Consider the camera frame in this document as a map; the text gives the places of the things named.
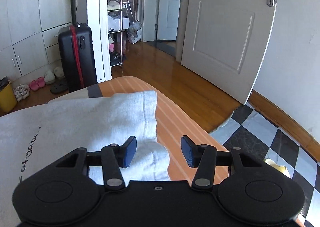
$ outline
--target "pink object on shelf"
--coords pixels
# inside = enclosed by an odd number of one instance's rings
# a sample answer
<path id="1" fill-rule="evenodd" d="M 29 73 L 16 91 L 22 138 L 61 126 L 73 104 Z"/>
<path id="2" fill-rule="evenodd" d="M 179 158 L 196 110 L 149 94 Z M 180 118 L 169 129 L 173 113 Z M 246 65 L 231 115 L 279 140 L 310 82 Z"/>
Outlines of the pink object on shelf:
<path id="1" fill-rule="evenodd" d="M 44 77 L 38 78 L 37 79 L 37 84 L 39 85 L 40 88 L 43 88 L 45 86 Z"/>
<path id="2" fill-rule="evenodd" d="M 109 51 L 112 53 L 114 51 L 114 46 L 113 44 L 109 44 Z"/>
<path id="3" fill-rule="evenodd" d="M 38 83 L 37 83 L 35 80 L 33 80 L 32 82 L 30 82 L 29 87 L 30 87 L 30 89 L 33 90 L 33 91 L 39 90 L 39 85 L 38 85 Z"/>

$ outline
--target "pink shoe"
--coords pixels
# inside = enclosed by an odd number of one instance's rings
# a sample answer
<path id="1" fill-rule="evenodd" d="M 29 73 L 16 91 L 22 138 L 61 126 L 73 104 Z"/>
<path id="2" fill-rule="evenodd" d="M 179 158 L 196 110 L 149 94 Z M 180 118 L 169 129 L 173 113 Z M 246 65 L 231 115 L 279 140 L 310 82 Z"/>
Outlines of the pink shoe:
<path id="1" fill-rule="evenodd" d="M 38 85 L 38 83 L 37 83 L 35 80 L 33 80 L 32 82 L 30 82 L 29 87 L 30 87 L 30 89 L 33 90 L 33 91 L 39 90 L 39 85 Z"/>
<path id="2" fill-rule="evenodd" d="M 44 77 L 40 77 L 37 79 L 37 83 L 39 85 L 40 88 L 43 88 L 45 86 L 45 81 L 44 81 Z"/>

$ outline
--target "wooden baseboard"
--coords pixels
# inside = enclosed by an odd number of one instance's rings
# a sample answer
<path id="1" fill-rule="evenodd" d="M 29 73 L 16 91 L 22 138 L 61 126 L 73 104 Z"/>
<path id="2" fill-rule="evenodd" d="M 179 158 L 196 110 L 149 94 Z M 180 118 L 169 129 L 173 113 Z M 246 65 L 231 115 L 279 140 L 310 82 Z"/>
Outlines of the wooden baseboard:
<path id="1" fill-rule="evenodd" d="M 292 117 L 254 90 L 249 97 L 249 102 L 257 111 L 281 126 L 317 161 L 320 161 L 320 144 Z"/>

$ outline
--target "gray stripe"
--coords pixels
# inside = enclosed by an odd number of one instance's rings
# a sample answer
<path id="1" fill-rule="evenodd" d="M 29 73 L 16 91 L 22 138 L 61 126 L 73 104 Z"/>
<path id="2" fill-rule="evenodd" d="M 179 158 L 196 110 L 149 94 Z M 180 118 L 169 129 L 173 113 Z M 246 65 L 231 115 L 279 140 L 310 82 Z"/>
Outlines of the gray stripe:
<path id="1" fill-rule="evenodd" d="M 101 97 L 103 97 L 102 93 L 101 93 L 101 90 L 100 90 L 100 87 L 99 87 L 98 84 L 94 84 L 92 86 L 89 86 L 87 89 L 88 89 L 89 98 L 101 98 Z"/>

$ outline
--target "circular cover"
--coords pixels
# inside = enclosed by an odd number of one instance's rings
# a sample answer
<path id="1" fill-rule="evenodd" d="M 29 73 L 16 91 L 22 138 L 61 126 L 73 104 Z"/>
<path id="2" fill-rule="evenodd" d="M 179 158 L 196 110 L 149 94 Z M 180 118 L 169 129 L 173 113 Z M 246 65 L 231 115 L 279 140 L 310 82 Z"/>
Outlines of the circular cover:
<path id="1" fill-rule="evenodd" d="M 304 205 L 301 187 L 289 177 L 233 174 L 222 181 L 218 200 L 234 217 L 252 224 L 281 224 L 298 216 Z"/>
<path id="2" fill-rule="evenodd" d="M 71 223 L 90 212 L 100 198 L 96 183 L 81 174 L 53 174 L 36 183 L 26 179 L 13 193 L 12 202 L 22 221 L 40 225 Z"/>

